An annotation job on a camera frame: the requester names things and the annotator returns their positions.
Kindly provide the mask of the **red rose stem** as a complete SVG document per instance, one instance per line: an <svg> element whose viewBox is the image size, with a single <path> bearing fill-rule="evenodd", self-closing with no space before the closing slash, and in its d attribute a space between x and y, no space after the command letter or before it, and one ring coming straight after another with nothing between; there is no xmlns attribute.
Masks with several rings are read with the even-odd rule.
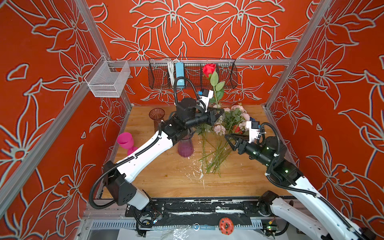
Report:
<svg viewBox="0 0 384 240"><path fill-rule="evenodd" d="M202 124L198 127L196 127L196 134L199 137L199 141L201 143L202 147L202 163L203 163L203 170L205 173L208 173L208 166L209 166L209 161L208 161L208 154L206 152L206 143L207 143L207 130L209 130L209 127L207 124Z"/></svg>
<svg viewBox="0 0 384 240"><path fill-rule="evenodd" d="M225 93L225 81L219 81L219 74L216 71L216 67L216 64L206 64L203 67L203 73L208 78L212 86L213 96L209 100L209 103L213 104L214 108L220 108L221 104L219 101L223 98Z"/></svg>

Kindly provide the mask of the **purple ribbed glass vase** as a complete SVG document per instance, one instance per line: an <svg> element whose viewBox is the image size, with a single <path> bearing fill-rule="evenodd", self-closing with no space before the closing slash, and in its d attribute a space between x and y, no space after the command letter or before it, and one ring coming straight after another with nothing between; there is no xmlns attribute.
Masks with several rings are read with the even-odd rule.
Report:
<svg viewBox="0 0 384 240"><path fill-rule="evenodd" d="M183 158L188 158L194 153L193 135L194 132L188 130L187 135L178 143L178 154Z"/></svg>

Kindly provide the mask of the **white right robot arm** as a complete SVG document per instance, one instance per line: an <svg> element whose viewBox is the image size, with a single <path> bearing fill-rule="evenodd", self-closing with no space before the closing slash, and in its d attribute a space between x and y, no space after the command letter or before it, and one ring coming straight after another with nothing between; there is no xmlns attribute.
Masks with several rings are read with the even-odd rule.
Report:
<svg viewBox="0 0 384 240"><path fill-rule="evenodd" d="M268 211L284 219L312 240L374 240L376 235L361 228L338 211L310 183L309 179L284 158L279 137L267 137L261 144L239 134L225 135L233 151L247 154L266 166L266 177L274 186L284 189L299 200L311 217L287 204L272 192L263 195Z"/></svg>

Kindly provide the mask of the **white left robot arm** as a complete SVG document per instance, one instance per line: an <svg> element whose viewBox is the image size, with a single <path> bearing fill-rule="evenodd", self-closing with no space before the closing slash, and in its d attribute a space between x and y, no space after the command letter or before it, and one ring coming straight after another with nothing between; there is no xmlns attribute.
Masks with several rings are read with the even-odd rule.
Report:
<svg viewBox="0 0 384 240"><path fill-rule="evenodd" d="M133 185L139 173L159 155L184 139L193 128L204 124L214 126L224 113L224 109L220 108L202 108L198 106L197 100L191 98L176 103L176 110L167 120L159 123L158 130L145 144L117 163L109 161L104 165L103 174L90 190L91 207L102 210L117 204L130 205L137 210L146 209L151 202L150 197ZM103 205L94 201L94 193L100 183L104 183L113 196L111 202Z"/></svg>

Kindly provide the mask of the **pile of pink flowers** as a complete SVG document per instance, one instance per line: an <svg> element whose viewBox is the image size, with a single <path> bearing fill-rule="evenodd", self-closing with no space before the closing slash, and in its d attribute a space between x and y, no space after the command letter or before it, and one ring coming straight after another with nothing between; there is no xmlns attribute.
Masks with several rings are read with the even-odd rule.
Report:
<svg viewBox="0 0 384 240"><path fill-rule="evenodd" d="M243 135L246 131L246 122L251 119L247 110L242 104L225 107L224 113L216 123L208 128L208 133L213 134L215 143L211 143L214 148L206 160L206 172L212 174L221 173L221 165L230 155L232 149L226 141L225 135Z"/></svg>

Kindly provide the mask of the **brown ribbed glass vase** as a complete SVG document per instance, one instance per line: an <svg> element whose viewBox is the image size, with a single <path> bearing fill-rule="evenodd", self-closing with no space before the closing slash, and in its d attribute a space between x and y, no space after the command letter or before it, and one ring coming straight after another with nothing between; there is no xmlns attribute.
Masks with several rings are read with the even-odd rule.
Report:
<svg viewBox="0 0 384 240"><path fill-rule="evenodd" d="M158 131L159 123L162 122L165 116L165 111L162 108L154 108L149 112L149 117L154 122L154 131Z"/></svg>

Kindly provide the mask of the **light blue box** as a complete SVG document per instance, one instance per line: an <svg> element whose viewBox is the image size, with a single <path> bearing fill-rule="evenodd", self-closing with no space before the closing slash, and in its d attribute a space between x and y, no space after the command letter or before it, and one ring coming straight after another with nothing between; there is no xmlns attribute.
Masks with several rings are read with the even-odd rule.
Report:
<svg viewBox="0 0 384 240"><path fill-rule="evenodd" d="M184 74L184 63L176 62L175 64L177 88L183 89L185 87L185 74Z"/></svg>

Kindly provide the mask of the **red round knob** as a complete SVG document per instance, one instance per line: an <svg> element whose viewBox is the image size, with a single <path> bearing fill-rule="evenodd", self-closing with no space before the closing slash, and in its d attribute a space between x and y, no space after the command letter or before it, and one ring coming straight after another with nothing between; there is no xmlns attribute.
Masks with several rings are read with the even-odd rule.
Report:
<svg viewBox="0 0 384 240"><path fill-rule="evenodd" d="M234 231L233 221L228 217L221 218L219 221L219 229L222 234L231 235Z"/></svg>

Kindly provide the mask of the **magenta plastic goblet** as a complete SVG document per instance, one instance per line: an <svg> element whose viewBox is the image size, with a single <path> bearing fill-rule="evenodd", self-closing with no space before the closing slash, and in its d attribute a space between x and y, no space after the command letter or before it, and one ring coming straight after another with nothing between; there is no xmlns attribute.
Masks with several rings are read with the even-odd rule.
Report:
<svg viewBox="0 0 384 240"><path fill-rule="evenodd" d="M131 133L124 132L117 138L118 144L127 151L127 155L134 153L138 147L135 146L135 141Z"/></svg>

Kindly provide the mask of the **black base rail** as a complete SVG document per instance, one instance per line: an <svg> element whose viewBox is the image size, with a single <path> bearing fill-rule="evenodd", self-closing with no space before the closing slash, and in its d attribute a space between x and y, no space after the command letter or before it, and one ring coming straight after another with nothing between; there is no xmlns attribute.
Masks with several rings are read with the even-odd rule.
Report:
<svg viewBox="0 0 384 240"><path fill-rule="evenodd" d="M181 227L200 224L218 226L229 218L235 227L262 229L276 217L267 213L258 197L245 198L157 198L146 208L154 217L154 227Z"/></svg>

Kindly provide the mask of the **white mesh wall basket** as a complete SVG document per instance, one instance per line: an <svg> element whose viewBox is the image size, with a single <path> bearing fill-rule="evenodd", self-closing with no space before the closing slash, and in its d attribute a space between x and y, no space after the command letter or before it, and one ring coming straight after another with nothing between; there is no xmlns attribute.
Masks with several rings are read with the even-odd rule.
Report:
<svg viewBox="0 0 384 240"><path fill-rule="evenodd" d="M101 56L84 79L95 97L119 98L130 75L128 61L109 61Z"/></svg>

